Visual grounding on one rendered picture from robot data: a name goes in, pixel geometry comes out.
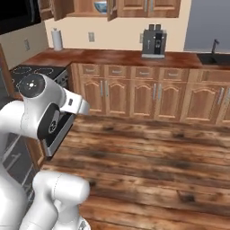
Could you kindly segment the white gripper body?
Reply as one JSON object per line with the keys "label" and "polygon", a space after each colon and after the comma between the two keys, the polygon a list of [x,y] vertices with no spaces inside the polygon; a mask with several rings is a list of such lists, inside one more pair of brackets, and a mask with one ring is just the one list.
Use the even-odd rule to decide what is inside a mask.
{"label": "white gripper body", "polygon": [[75,94],[73,98],[72,109],[74,114],[87,115],[90,110],[90,104],[80,94]]}

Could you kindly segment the blue and white bowl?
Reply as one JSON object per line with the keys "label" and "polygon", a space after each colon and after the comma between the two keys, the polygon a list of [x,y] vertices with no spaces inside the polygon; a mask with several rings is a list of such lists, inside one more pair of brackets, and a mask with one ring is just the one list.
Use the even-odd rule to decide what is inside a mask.
{"label": "blue and white bowl", "polygon": [[94,2],[94,7],[95,9],[102,14],[107,13],[107,2],[106,1],[101,1],[101,2]]}

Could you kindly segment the black and steel cooker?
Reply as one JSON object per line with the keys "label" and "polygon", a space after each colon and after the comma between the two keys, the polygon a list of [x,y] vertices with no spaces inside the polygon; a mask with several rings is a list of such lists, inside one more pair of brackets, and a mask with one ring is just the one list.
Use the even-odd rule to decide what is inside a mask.
{"label": "black and steel cooker", "polygon": [[[19,65],[10,71],[13,80],[14,90],[17,92],[17,85],[27,75],[43,74],[54,80],[57,84],[68,89],[68,72],[62,66],[31,66]],[[63,112],[60,114],[59,122],[56,130],[42,140],[43,147],[47,157],[52,157],[62,141],[64,140],[68,130],[72,127],[74,122],[74,115]]]}

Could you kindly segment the wooden base cupboard run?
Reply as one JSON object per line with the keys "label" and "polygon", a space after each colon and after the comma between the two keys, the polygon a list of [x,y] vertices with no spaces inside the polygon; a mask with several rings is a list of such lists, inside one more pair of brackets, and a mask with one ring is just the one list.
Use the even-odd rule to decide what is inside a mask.
{"label": "wooden base cupboard run", "polygon": [[230,71],[73,63],[71,74],[93,115],[230,127]]}

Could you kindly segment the white paper towel roll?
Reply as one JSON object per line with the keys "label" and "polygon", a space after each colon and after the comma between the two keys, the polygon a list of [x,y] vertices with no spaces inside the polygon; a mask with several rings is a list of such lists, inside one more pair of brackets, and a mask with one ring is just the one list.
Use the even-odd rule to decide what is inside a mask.
{"label": "white paper towel roll", "polygon": [[52,41],[53,41],[53,47],[55,51],[60,51],[63,49],[63,41],[61,36],[61,31],[57,28],[54,28],[51,31]]}

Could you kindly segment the grey appliance front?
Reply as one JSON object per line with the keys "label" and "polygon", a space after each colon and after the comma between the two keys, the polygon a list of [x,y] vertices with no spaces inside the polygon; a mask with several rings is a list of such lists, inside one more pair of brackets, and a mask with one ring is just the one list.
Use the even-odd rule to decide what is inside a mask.
{"label": "grey appliance front", "polygon": [[32,180],[37,171],[33,166],[25,137],[10,134],[7,138],[5,150],[6,157],[3,165],[9,174],[22,185],[27,195],[27,208],[30,208],[34,199]]}

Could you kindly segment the grey coffee machine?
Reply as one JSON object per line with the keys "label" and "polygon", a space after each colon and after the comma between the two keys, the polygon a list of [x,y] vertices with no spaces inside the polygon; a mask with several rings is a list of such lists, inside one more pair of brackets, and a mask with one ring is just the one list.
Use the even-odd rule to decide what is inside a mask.
{"label": "grey coffee machine", "polygon": [[160,24],[150,24],[143,33],[142,58],[164,58],[167,32]]}

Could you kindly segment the black microwave oven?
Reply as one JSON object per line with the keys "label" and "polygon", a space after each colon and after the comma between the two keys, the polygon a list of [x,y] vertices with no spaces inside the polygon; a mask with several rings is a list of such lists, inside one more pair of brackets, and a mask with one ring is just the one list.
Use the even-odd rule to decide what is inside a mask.
{"label": "black microwave oven", "polygon": [[0,35],[41,23],[38,0],[0,0]]}

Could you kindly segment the black sink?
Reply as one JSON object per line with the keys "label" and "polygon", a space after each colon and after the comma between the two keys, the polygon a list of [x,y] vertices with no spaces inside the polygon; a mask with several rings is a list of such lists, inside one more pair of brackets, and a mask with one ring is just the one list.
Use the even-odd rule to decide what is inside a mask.
{"label": "black sink", "polygon": [[198,53],[197,57],[203,65],[230,66],[230,54]]}

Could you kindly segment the black tap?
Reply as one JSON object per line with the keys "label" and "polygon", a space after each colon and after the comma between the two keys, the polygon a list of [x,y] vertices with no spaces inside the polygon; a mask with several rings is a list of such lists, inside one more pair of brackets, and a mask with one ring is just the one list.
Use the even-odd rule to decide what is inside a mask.
{"label": "black tap", "polygon": [[218,45],[218,44],[219,44],[218,39],[214,39],[213,46],[212,46],[212,49],[211,49],[211,53],[212,53],[212,55],[214,55],[214,54],[215,54],[216,47],[217,47],[217,45]]}

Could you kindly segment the wooden wall cupboard door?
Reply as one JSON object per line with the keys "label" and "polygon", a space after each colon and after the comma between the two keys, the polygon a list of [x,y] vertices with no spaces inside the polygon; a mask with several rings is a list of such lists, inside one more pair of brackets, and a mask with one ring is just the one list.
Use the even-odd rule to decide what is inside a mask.
{"label": "wooden wall cupboard door", "polygon": [[107,0],[107,19],[114,20],[118,16],[117,0]]}
{"label": "wooden wall cupboard door", "polygon": [[55,21],[64,19],[75,11],[74,0],[52,0],[52,10]]}

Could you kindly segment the wooden wall cupboard run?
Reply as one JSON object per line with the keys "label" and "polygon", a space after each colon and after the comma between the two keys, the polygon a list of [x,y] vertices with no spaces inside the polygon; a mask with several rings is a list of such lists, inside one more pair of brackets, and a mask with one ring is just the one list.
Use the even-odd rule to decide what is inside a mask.
{"label": "wooden wall cupboard run", "polygon": [[[75,11],[66,17],[107,18],[107,14],[99,13],[94,7],[94,2],[101,1],[107,2],[107,0],[74,0]],[[38,3],[41,19],[43,21],[54,19],[52,0],[38,0]],[[117,17],[178,18],[180,8],[181,0],[117,0]]]}

